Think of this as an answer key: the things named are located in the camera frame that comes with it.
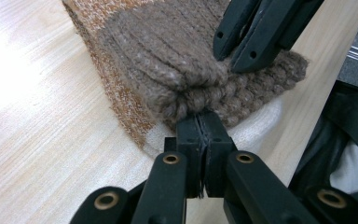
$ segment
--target white cloth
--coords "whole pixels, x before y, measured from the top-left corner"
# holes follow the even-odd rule
[[[282,116],[282,99],[275,98],[255,111],[248,119],[227,130],[238,150],[257,153],[263,138],[277,125]],[[164,138],[174,134],[163,124],[157,123],[146,135],[144,151],[156,157],[164,151]]]
[[[358,192],[358,146],[351,140],[344,149],[337,169],[330,175],[333,188]]]

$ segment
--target white fabric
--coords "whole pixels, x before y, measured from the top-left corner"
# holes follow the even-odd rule
[[[330,175],[330,184],[346,193],[358,191],[358,146],[352,140],[345,147],[337,169]]]
[[[282,114],[282,99],[277,97],[255,111],[248,119],[227,130],[238,150],[256,153],[263,137],[278,123]],[[162,123],[157,123],[146,135],[144,151],[156,157],[164,150],[164,138],[174,134]]]

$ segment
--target black plastic part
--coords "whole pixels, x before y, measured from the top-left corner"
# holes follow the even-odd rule
[[[186,166],[178,152],[156,157],[131,223],[185,223]]]
[[[72,224],[90,224],[90,223],[130,223],[131,212],[128,210],[129,195],[126,190],[114,187],[97,189],[80,205],[74,217]],[[105,206],[105,209],[97,208],[95,204]]]
[[[255,154],[232,152],[227,176],[235,190],[227,192],[228,202],[236,193],[253,223],[318,223]]]
[[[270,65],[280,52],[277,42],[299,8],[299,0],[271,1],[256,22],[248,41],[242,41],[233,55],[231,71],[252,72]]]
[[[146,181],[142,182],[141,184],[139,184],[138,186],[136,186],[135,188],[133,188],[128,192],[129,200],[127,202],[127,208],[131,214],[131,217],[136,210],[136,206],[138,205],[139,199],[141,198],[142,191],[144,190],[145,184]]]
[[[227,183],[227,158],[237,149],[217,114],[205,111],[199,113],[198,119],[202,134],[208,141],[204,160],[205,189],[209,197],[222,198]]]
[[[358,223],[358,202],[339,189],[311,187],[304,197],[304,204],[321,223]]]
[[[231,0],[213,38],[213,56],[224,60],[241,42],[261,0]]]
[[[229,182],[227,182],[223,209],[230,224],[252,223],[237,191]]]
[[[290,49],[323,0],[232,0],[216,29],[213,56],[232,50],[231,71],[253,72],[270,65],[281,49]]]
[[[282,49],[292,48],[323,1],[324,0],[308,0],[301,4],[300,8],[296,11],[296,15],[291,19],[278,41],[278,45]]]
[[[206,146],[195,115],[189,115],[176,123],[176,150],[187,157],[187,198],[200,197],[202,154]]]
[[[166,137],[164,139],[164,152],[176,151],[176,138]]]

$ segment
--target brown knit hat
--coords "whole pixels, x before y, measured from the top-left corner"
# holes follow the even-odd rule
[[[252,74],[217,62],[213,33],[228,0],[62,1],[121,125],[151,155],[170,134],[161,120],[208,107],[233,126],[305,76],[307,62],[293,52]]]
[[[213,35],[227,3],[155,2],[114,13],[99,31],[122,78],[157,119],[174,124],[208,107],[233,126],[305,76],[307,62],[293,52],[255,73],[232,74],[229,59],[218,62]]]

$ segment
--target light wood surface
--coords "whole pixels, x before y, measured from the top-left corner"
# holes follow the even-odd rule
[[[358,0],[325,0],[295,45],[308,76],[282,97],[259,153],[285,184],[357,30]],[[109,106],[59,0],[0,1],[0,223],[67,223],[94,190],[147,178],[153,160]],[[219,200],[190,202],[188,223],[225,222],[221,210]]]

